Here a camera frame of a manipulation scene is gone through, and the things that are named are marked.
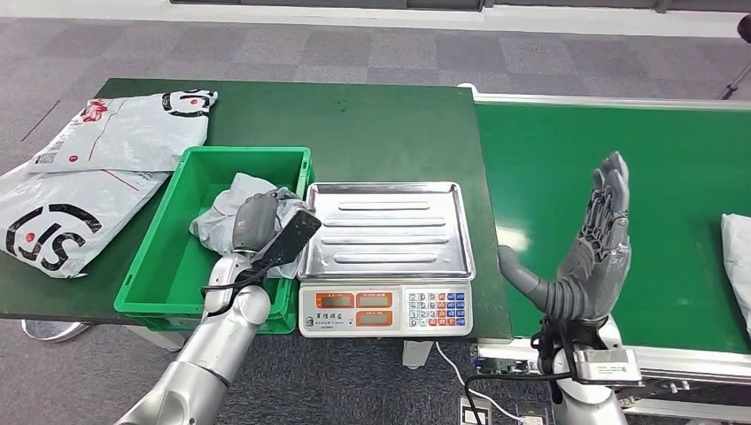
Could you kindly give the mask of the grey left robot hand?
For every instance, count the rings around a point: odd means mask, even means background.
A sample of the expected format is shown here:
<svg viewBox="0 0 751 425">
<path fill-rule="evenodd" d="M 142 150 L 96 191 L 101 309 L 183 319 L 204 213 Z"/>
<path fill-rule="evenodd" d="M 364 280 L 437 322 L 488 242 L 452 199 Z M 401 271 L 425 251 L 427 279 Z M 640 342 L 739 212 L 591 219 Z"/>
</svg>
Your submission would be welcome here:
<svg viewBox="0 0 751 425">
<path fill-rule="evenodd" d="M 240 205 L 232 230 L 233 251 L 259 252 L 275 235 L 278 194 L 257 193 Z"/>
</svg>

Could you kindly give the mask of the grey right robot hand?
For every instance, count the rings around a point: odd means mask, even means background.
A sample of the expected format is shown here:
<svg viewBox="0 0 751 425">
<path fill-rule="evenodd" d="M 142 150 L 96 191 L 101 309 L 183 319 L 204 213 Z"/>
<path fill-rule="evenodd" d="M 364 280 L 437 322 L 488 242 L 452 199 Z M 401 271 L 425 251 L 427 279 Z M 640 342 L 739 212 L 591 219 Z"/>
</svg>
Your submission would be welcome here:
<svg viewBox="0 0 751 425">
<path fill-rule="evenodd" d="M 545 280 L 526 268 L 515 251 L 497 248 L 500 274 L 547 317 L 599 321 L 609 316 L 631 264 L 629 168 L 614 151 L 592 172 L 585 217 L 556 277 Z"/>
</svg>

